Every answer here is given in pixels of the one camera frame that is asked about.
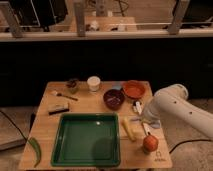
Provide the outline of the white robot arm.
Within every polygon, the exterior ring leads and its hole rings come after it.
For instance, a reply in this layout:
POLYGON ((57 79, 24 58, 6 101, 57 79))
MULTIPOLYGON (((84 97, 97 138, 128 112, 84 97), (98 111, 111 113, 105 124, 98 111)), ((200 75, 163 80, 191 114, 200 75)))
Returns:
POLYGON ((163 112, 177 116, 213 141, 213 114, 189 103, 188 96, 188 90, 182 84, 159 89, 145 104, 143 116, 148 121, 158 120, 163 112))

